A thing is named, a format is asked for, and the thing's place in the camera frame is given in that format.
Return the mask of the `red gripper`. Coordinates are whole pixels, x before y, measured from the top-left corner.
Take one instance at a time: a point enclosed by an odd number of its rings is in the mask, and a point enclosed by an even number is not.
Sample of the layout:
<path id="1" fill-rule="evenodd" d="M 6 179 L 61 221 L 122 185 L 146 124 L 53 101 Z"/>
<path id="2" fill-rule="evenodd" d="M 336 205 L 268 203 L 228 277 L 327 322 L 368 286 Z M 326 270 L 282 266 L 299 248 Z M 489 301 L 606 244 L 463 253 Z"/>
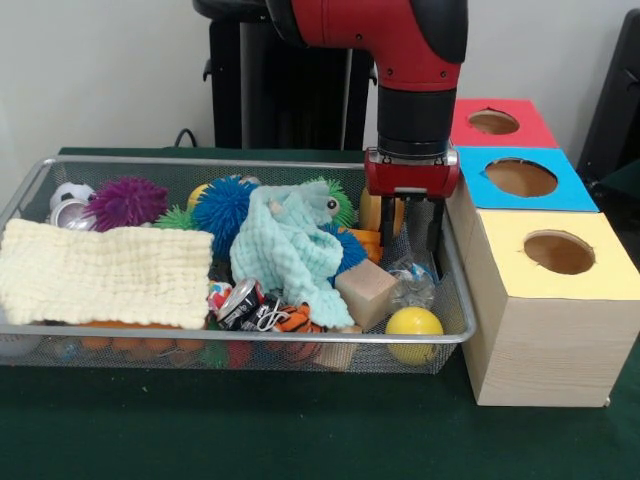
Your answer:
<path id="1" fill-rule="evenodd" d="M 364 170 L 368 193 L 381 196 L 380 245 L 390 245 L 395 236 L 394 197 L 417 197 L 438 199 L 433 202 L 427 235 L 427 249 L 437 250 L 444 216 L 443 199 L 452 195 L 458 182 L 458 152 L 449 149 L 442 156 L 416 160 L 391 157 L 376 148 L 368 148 Z"/>

